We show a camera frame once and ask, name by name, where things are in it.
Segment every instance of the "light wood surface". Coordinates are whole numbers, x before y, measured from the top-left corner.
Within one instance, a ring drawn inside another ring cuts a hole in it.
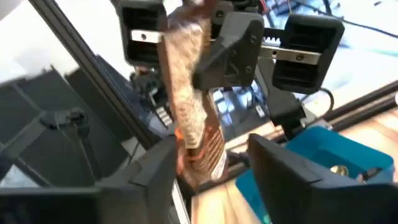
[[[384,86],[373,86],[374,89]],[[360,88],[353,90],[353,86],[334,91],[335,108],[355,100],[369,93],[369,89]],[[320,116],[327,110],[330,103],[327,96],[321,96],[317,100],[306,105],[313,113]],[[266,123],[252,131],[226,143],[227,150],[236,152],[245,151],[246,140],[249,133],[256,133],[264,137],[272,137],[281,132],[279,127]],[[382,151],[394,158],[398,167],[398,109],[395,108],[377,117],[362,122],[356,126],[340,132],[344,137]],[[394,174],[394,180],[398,181],[398,172]],[[256,218],[248,203],[239,190],[235,187],[235,180],[203,192],[192,198],[192,223],[193,224],[257,224]]]

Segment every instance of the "white wall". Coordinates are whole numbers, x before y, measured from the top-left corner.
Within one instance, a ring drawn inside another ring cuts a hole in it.
[[[46,23],[28,1],[0,21],[0,65],[19,64],[27,73],[38,73],[51,64],[61,73],[77,68]],[[15,74],[2,72],[0,81]]]
[[[95,54],[128,77],[132,72],[123,57],[118,17],[108,0],[58,0]],[[0,82],[39,73],[53,65],[68,74],[78,64],[65,50],[28,1],[0,21]]]

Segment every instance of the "small gold object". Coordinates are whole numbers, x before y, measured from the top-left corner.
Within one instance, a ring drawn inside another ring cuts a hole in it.
[[[335,174],[339,174],[339,175],[342,175],[345,177],[348,176],[348,168],[343,165],[335,165],[330,168],[330,171],[334,172]]]

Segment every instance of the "blue plastic bin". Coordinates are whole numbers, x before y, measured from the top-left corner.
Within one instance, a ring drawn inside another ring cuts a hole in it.
[[[379,167],[383,171],[367,183],[392,182],[394,160],[391,156],[321,127],[305,130],[291,140],[285,148],[328,169],[335,165],[346,166],[349,177],[353,179],[362,172]],[[251,170],[238,177],[236,186],[258,219],[262,223],[268,223],[268,214]]]

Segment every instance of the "cable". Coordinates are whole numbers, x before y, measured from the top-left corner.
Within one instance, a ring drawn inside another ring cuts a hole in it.
[[[347,24],[351,24],[351,25],[353,25],[353,26],[358,26],[358,27],[361,27],[361,28],[364,28],[364,29],[373,30],[373,31],[382,33],[382,34],[384,34],[384,35],[388,35],[388,36],[390,36],[390,37],[393,37],[393,38],[395,38],[395,39],[398,39],[398,35],[396,35],[396,34],[392,34],[392,33],[390,33],[390,32],[387,32],[387,31],[384,31],[384,30],[381,30],[381,29],[378,29],[378,28],[375,28],[375,27],[366,26],[366,25],[362,25],[362,24],[357,24],[357,23],[355,23],[355,22],[347,21],[347,20],[342,19],[342,18],[340,18],[340,17],[338,17],[338,16],[334,16],[334,15],[332,15],[332,14],[327,14],[326,12],[323,12],[323,11],[319,10],[319,9],[316,8],[315,6],[311,6],[311,5],[309,5],[309,4],[305,4],[305,3],[302,3],[302,2],[297,1],[297,0],[288,0],[288,1],[296,2],[296,3],[298,3],[298,4],[301,4],[301,5],[304,6],[304,7],[313,9],[314,11],[317,11],[317,12],[320,13],[320,14],[323,14],[323,15],[326,15],[326,16],[331,16],[331,17],[333,17],[333,18],[336,18],[336,19],[340,20],[341,22],[345,22],[345,23],[347,23]]]
[[[306,127],[311,126],[311,125],[315,124],[316,122],[318,122],[319,120],[323,119],[323,117],[324,117],[326,114],[328,114],[329,112],[331,112],[331,111],[333,110],[333,107],[335,106],[335,97],[333,96],[333,94],[331,93],[331,91],[328,90],[328,89],[326,89],[326,88],[320,88],[319,90],[322,91],[322,92],[324,92],[324,93],[326,93],[326,94],[329,96],[329,98],[330,98],[330,105],[329,105],[329,108],[328,108],[328,110],[327,110],[322,116],[319,116],[318,118],[314,119],[313,121],[309,122],[308,124],[305,124]],[[302,103],[304,100],[306,100],[306,99],[307,99],[308,97],[310,97],[310,96],[311,96],[311,95],[304,96],[304,97],[300,100],[300,102]]]

